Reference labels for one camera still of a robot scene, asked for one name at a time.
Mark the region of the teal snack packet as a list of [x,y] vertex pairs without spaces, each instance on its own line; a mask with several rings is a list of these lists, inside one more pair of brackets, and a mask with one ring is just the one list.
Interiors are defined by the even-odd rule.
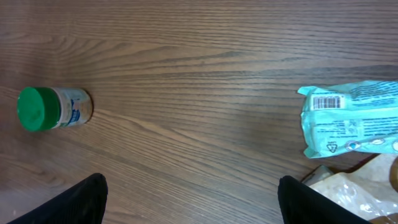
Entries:
[[310,159],[351,151],[397,153],[397,82],[303,86],[301,125]]

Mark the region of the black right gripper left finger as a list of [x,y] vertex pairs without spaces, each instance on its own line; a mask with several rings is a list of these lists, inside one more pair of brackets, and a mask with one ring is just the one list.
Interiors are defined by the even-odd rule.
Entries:
[[101,224],[108,185],[95,173],[9,224]]

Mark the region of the green lid jar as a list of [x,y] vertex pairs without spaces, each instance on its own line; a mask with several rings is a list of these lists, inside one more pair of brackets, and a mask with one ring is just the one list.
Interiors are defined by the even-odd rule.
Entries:
[[26,87],[17,99],[19,121],[32,132],[80,126],[92,114],[92,99],[81,88]]

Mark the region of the brown clear snack bag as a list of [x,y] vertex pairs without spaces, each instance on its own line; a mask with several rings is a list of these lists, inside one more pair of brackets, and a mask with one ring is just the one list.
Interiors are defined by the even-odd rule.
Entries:
[[397,224],[396,154],[380,154],[351,173],[319,166],[302,183],[371,223]]

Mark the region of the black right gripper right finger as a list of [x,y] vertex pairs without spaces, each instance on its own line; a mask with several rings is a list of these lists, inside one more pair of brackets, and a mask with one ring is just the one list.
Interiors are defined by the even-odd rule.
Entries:
[[370,224],[289,175],[277,196],[284,224]]

